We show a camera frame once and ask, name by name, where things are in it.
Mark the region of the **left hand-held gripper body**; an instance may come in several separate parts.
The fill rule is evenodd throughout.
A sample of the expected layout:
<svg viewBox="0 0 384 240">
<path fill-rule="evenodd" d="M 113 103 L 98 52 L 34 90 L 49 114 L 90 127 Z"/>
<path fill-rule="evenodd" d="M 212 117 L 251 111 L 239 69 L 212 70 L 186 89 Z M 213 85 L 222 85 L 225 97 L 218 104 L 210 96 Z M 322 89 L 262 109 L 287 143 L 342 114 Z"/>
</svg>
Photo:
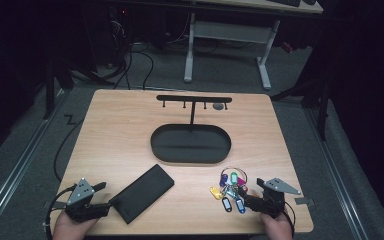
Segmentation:
<svg viewBox="0 0 384 240">
<path fill-rule="evenodd" d="M 81 178 L 67 200 L 65 208 L 67 215 L 76 222 L 87 221 L 90 202 L 94 193 L 94 188 L 85 178 Z"/>
</svg>

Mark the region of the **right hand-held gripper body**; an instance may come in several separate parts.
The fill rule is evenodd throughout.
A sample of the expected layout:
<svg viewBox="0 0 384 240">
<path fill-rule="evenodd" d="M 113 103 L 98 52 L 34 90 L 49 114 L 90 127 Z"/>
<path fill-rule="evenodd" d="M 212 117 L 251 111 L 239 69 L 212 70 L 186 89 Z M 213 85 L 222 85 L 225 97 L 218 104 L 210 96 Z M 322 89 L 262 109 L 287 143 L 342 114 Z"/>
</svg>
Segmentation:
<svg viewBox="0 0 384 240">
<path fill-rule="evenodd" d="M 301 192 L 280 178 L 265 181 L 262 197 L 256 197 L 256 212 L 270 215 L 272 218 L 279 216 L 286 204 L 285 194 L 300 195 Z"/>
</svg>

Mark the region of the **bunch of coloured key tags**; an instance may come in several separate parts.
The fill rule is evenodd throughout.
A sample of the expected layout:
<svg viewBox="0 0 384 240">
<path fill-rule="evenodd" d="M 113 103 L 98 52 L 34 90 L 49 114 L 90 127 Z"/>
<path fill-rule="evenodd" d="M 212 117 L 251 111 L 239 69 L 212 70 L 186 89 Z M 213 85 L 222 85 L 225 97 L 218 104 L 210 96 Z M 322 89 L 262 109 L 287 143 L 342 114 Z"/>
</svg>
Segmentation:
<svg viewBox="0 0 384 240">
<path fill-rule="evenodd" d="M 236 208 L 240 214 L 246 212 L 245 200 L 240 191 L 248 192 L 248 175 L 238 167 L 226 167 L 220 174 L 217 186 L 211 186 L 209 192 L 215 200 L 219 200 L 226 212 Z"/>
</svg>

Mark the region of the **black wallet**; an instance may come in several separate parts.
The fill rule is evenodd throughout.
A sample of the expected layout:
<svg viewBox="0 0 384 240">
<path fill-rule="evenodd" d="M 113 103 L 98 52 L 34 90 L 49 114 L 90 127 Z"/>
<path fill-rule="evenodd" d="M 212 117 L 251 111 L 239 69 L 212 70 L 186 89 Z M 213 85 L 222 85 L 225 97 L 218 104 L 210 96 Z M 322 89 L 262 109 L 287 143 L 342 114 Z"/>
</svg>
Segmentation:
<svg viewBox="0 0 384 240">
<path fill-rule="evenodd" d="M 125 223 L 130 224 L 173 185 L 174 180 L 161 166 L 155 164 L 114 196 L 109 203 Z"/>
</svg>

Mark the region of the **person's right hand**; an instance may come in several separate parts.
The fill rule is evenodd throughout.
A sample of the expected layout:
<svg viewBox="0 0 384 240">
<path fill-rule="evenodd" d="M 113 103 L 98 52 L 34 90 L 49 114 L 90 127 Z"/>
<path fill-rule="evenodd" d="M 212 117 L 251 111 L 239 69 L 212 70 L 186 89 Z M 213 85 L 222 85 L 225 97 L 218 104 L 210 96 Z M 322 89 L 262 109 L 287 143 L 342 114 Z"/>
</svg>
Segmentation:
<svg viewBox="0 0 384 240">
<path fill-rule="evenodd" d="M 289 218 L 284 213 L 276 218 L 261 213 L 260 220 L 269 240 L 293 240 L 292 227 Z"/>
</svg>

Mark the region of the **person's left hand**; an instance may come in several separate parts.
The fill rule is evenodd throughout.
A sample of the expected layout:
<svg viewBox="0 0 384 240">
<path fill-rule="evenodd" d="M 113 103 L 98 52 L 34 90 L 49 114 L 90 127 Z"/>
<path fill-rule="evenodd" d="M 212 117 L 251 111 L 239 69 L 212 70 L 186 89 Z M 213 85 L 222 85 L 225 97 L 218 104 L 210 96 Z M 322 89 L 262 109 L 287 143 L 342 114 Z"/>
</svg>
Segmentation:
<svg viewBox="0 0 384 240">
<path fill-rule="evenodd" d="M 98 219 L 91 219 L 79 223 L 62 211 L 56 220 L 52 240 L 83 240 L 97 222 Z"/>
</svg>

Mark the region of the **black key stand with tray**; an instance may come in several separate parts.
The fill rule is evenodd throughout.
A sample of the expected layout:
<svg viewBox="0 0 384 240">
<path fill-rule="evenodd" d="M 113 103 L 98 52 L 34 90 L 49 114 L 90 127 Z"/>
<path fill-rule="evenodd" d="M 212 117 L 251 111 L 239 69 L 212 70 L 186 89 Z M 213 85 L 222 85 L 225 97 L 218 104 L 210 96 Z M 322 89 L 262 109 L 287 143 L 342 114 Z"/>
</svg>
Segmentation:
<svg viewBox="0 0 384 240">
<path fill-rule="evenodd" d="M 202 97 L 180 95 L 157 95 L 156 99 L 166 104 L 167 101 L 182 102 L 183 107 L 191 104 L 188 124 L 165 124 L 158 127 L 151 135 L 150 145 L 153 154 L 167 163 L 216 164 L 223 161 L 231 150 L 229 134 L 219 126 L 195 124 L 196 104 L 221 104 L 227 110 L 231 97 Z"/>
</svg>

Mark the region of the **black stand leg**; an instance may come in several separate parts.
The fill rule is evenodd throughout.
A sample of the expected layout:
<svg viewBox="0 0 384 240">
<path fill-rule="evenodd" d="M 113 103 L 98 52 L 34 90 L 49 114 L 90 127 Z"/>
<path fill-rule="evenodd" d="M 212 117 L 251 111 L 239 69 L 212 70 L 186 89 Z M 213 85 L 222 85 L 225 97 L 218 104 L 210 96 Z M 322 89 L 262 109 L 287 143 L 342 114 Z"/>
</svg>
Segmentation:
<svg viewBox="0 0 384 240">
<path fill-rule="evenodd" d="M 58 82 L 63 90 L 71 90 L 74 86 L 69 68 L 69 62 L 62 58 L 50 59 L 46 65 L 46 105 L 45 119 L 49 119 L 55 109 L 55 88 L 54 83 Z"/>
<path fill-rule="evenodd" d="M 303 94 L 301 106 L 303 108 L 318 108 L 316 118 L 316 130 L 319 137 L 325 141 L 326 119 L 328 117 L 327 108 L 330 93 L 330 85 L 332 79 L 330 77 L 316 78 L 305 83 L 298 83 L 295 86 L 275 94 L 270 97 L 272 101 L 279 101 L 288 96 Z"/>
</svg>

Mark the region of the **white desk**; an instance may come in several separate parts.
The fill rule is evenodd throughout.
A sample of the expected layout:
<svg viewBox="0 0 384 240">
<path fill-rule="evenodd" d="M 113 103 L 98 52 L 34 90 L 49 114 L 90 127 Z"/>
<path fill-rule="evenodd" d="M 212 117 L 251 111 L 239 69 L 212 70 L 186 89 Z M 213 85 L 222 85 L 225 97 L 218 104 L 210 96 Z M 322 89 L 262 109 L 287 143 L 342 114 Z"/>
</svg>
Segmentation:
<svg viewBox="0 0 384 240">
<path fill-rule="evenodd" d="M 250 10 L 267 10 L 269 13 L 322 14 L 324 9 L 317 0 L 301 0 L 299 7 L 291 7 L 268 0 L 191 0 L 194 7 L 199 5 L 214 5 L 228 7 L 243 7 Z M 271 83 L 267 72 L 266 61 L 268 59 L 273 42 L 280 25 L 280 18 L 276 17 L 268 26 L 256 24 L 222 23 L 210 20 L 196 20 L 195 14 L 190 14 L 188 52 L 185 62 L 184 81 L 190 83 L 193 79 L 194 65 L 194 41 L 196 38 L 227 40 L 263 44 L 262 55 L 256 58 L 262 86 L 265 90 L 271 89 Z"/>
</svg>

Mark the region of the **black keyboard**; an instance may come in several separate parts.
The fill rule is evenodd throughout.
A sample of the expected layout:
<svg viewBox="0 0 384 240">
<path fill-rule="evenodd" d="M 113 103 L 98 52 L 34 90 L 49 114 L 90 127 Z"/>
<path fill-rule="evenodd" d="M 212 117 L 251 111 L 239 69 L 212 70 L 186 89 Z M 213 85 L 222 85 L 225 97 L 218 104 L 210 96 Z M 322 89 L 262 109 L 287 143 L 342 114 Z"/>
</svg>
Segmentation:
<svg viewBox="0 0 384 240">
<path fill-rule="evenodd" d="M 268 1 L 291 6 L 291 7 L 299 7 L 301 3 L 301 0 L 268 0 Z"/>
</svg>

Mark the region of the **metal floor rail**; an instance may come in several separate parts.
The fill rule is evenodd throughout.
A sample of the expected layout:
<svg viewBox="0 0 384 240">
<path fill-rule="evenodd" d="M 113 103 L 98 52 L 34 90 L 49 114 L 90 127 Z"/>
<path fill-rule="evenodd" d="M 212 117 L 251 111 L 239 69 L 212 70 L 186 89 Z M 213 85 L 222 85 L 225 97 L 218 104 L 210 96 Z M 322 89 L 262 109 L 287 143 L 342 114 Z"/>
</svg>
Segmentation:
<svg viewBox="0 0 384 240">
<path fill-rule="evenodd" d="M 69 90 L 58 90 L 55 107 L 45 112 L 45 94 L 40 93 L 35 105 L 13 127 L 0 147 L 0 216 L 11 200 L 33 160 L 55 112 L 69 96 Z"/>
<path fill-rule="evenodd" d="M 312 132 L 315 135 L 315 138 L 317 139 L 318 145 L 321 149 L 332 187 L 335 191 L 335 194 L 341 206 L 342 212 L 346 218 L 346 221 L 349 225 L 349 228 L 352 232 L 354 240 L 369 240 L 367 232 L 357 212 L 354 201 L 352 200 L 346 188 L 346 185 L 342 177 L 340 176 L 339 170 L 335 164 L 333 155 L 328 147 L 328 144 L 325 140 L 322 139 L 320 133 L 318 132 L 316 114 L 312 110 L 308 109 L 304 109 L 303 112 L 312 128 Z"/>
</svg>

